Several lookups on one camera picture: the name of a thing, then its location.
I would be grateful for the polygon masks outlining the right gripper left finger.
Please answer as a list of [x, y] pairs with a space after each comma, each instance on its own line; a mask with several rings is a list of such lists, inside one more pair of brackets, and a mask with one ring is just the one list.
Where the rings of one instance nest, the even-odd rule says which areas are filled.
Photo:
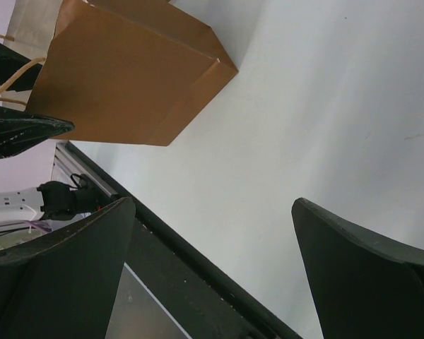
[[0, 251], [0, 338], [104, 338], [135, 221], [121, 198]]

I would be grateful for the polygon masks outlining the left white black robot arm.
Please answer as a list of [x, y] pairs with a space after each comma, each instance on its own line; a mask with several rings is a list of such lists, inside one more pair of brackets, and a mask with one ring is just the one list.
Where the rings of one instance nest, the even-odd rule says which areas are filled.
[[[11, 158], [49, 138], [73, 131], [70, 121], [4, 107], [2, 93], [31, 90], [45, 58], [29, 59], [0, 42], [0, 160]], [[6, 221], [36, 227], [40, 220], [72, 220], [105, 205], [98, 186], [84, 174], [72, 174], [71, 183], [49, 181], [29, 189], [0, 193], [0, 228]]]

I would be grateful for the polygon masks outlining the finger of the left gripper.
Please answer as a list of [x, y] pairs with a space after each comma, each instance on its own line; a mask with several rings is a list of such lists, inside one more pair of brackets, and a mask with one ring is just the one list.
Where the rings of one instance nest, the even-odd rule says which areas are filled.
[[[29, 62], [29, 58], [0, 43], [0, 85], [5, 83], [15, 72]], [[32, 90], [41, 69], [42, 64], [40, 63], [32, 66], [8, 90], [16, 92]]]
[[73, 130], [70, 121], [0, 106], [0, 159], [14, 157]]

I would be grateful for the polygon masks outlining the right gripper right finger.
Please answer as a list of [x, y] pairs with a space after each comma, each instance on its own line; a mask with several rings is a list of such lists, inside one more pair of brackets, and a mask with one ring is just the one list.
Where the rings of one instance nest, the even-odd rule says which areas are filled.
[[424, 338], [424, 250], [305, 198], [291, 213], [325, 338]]

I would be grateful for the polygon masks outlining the brown paper takeout bag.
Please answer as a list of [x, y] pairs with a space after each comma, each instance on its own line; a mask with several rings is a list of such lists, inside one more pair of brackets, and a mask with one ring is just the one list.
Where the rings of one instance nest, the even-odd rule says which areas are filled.
[[45, 58], [25, 106], [72, 141], [167, 146], [235, 77], [214, 31], [168, 1], [17, 1], [3, 45]]

